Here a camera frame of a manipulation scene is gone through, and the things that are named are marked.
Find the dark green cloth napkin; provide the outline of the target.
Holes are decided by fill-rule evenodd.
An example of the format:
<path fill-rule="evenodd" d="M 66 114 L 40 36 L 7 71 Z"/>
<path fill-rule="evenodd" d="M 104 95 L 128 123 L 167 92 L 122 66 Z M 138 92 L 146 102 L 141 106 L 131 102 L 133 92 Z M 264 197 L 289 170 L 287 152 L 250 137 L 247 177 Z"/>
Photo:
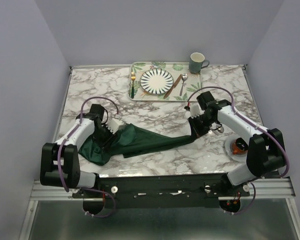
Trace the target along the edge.
<path fill-rule="evenodd" d="M 93 140 L 92 136 L 89 136 L 78 153 L 89 162 L 104 166 L 113 156 L 122 155 L 124 158 L 131 158 L 168 151 L 191 144 L 194 141 L 195 138 L 191 135 L 168 137 L 128 124 L 118 131 L 118 137 L 108 148 L 102 148 Z"/>

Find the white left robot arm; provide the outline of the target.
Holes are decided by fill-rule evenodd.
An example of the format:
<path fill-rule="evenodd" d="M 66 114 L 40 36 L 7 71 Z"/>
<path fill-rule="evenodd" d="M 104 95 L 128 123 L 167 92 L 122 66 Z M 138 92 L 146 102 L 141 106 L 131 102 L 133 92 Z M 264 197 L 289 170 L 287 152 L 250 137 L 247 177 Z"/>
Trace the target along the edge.
<path fill-rule="evenodd" d="M 93 104 L 88 113 L 83 111 L 76 117 L 74 126 L 54 143 L 45 143 L 41 151 L 40 183 L 43 186 L 70 189 L 83 188 L 91 198 L 97 197 L 101 185 L 96 182 L 97 174 L 81 171 L 78 150 L 88 137 L 92 137 L 101 149 L 105 149 L 117 137 L 124 126 L 117 118 L 103 122 L 106 109 Z"/>

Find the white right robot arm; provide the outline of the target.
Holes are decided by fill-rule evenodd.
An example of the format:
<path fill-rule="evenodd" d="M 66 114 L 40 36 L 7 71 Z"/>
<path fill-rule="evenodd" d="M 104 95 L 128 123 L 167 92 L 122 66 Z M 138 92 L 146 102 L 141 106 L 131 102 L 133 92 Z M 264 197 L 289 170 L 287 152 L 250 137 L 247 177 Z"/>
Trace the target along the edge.
<path fill-rule="evenodd" d="M 258 125 L 239 113 L 233 101 L 217 101 L 210 91 L 196 99 L 198 104 L 189 108 L 191 136 L 198 139 L 206 135 L 213 124 L 227 126 L 239 136 L 239 146 L 234 150 L 246 152 L 245 163 L 222 176 L 220 191 L 224 195 L 231 196 L 239 185 L 288 166 L 280 130 Z"/>

